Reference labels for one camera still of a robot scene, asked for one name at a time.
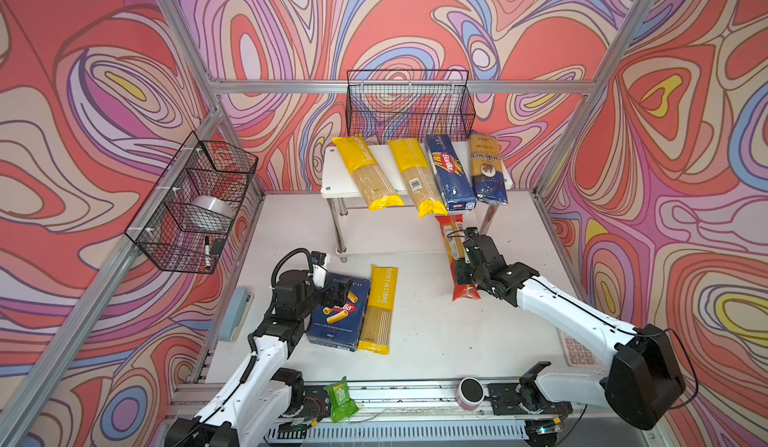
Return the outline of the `blue Barilla rigatoni box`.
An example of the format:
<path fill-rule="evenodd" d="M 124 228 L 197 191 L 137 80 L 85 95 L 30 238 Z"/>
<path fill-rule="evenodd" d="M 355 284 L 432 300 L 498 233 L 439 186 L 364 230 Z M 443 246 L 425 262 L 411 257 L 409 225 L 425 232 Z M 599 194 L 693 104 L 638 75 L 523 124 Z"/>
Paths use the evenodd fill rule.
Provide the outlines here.
<path fill-rule="evenodd" d="M 317 307 L 306 332 L 310 343 L 354 352 L 358 348 L 371 289 L 371 280 L 328 273 L 326 280 L 333 286 L 351 282 L 343 306 Z"/>

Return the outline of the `red spaghetti bag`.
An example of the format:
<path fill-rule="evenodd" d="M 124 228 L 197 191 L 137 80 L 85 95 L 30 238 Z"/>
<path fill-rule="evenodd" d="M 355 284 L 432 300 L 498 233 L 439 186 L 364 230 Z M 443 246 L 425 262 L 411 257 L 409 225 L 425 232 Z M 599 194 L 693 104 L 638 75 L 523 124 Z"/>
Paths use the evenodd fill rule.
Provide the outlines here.
<path fill-rule="evenodd" d="M 465 249 L 463 247 L 464 225 L 463 216 L 446 215 L 436 216 L 441 238 L 443 240 L 453 281 L 453 300 L 472 299 L 479 300 L 480 294 L 473 284 L 461 283 L 457 279 L 457 267 L 465 262 Z"/>

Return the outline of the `yellow Pastatime spaghetti bag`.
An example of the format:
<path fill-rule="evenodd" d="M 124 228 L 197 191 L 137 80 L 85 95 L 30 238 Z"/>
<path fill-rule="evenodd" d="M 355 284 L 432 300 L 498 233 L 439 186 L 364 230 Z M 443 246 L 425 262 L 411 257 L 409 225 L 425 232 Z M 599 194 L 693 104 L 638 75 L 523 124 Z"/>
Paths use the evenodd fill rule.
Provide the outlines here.
<path fill-rule="evenodd" d="M 335 137 L 333 142 L 369 211 L 404 205 L 361 135 Z"/>
<path fill-rule="evenodd" d="M 396 267 L 372 267 L 371 288 L 358 343 L 359 350 L 379 355 L 389 354 L 398 273 Z"/>

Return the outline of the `blue Barilla spaghetti box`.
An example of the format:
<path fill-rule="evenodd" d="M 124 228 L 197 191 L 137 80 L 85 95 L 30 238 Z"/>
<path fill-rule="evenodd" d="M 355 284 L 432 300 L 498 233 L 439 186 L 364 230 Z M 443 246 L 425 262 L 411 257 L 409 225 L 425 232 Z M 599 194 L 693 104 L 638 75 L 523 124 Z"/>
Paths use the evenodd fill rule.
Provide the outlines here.
<path fill-rule="evenodd" d="M 428 160 L 448 212 L 471 211 L 477 200 L 465 169 L 447 134 L 426 136 Z"/>

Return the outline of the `clear blue spaghetti bag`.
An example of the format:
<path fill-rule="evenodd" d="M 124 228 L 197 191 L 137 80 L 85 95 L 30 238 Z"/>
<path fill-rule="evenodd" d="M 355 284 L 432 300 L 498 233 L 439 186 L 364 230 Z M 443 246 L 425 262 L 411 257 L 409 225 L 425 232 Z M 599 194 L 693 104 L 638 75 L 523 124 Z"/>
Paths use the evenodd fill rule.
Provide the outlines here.
<path fill-rule="evenodd" d="M 472 132 L 469 136 L 471 181 L 476 198 L 489 205 L 508 203 L 505 168 L 500 146 L 493 136 Z"/>

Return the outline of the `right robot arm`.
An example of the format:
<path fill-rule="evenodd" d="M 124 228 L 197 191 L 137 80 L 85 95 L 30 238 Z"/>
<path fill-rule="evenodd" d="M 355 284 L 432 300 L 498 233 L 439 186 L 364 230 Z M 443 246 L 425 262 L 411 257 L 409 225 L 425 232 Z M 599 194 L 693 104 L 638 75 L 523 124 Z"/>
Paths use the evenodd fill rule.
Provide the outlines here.
<path fill-rule="evenodd" d="M 518 380 L 522 408 L 540 411 L 561 402 L 611 409 L 629 425 L 651 430 L 682 407 L 686 385 L 672 342 L 677 335 L 653 324 L 637 327 L 580 301 L 536 269 L 508 263 L 493 239 L 475 227 L 453 232 L 464 256 L 454 269 L 459 284 L 473 285 L 532 313 L 579 342 L 598 359 L 592 371 L 557 371 L 540 361 Z"/>

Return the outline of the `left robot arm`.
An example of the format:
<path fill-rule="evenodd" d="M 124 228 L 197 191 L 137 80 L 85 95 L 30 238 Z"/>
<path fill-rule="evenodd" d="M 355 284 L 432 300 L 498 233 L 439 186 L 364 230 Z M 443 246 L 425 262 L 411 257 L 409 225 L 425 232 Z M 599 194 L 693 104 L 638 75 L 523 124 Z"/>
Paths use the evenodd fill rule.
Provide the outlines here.
<path fill-rule="evenodd" d="M 166 446 L 256 446 L 281 417 L 300 414 L 303 375 L 287 360 L 318 307 L 342 307 L 353 280 L 325 270 L 288 270 L 272 279 L 272 298 L 248 335 L 249 353 L 233 376 L 192 418 L 178 418 Z"/>

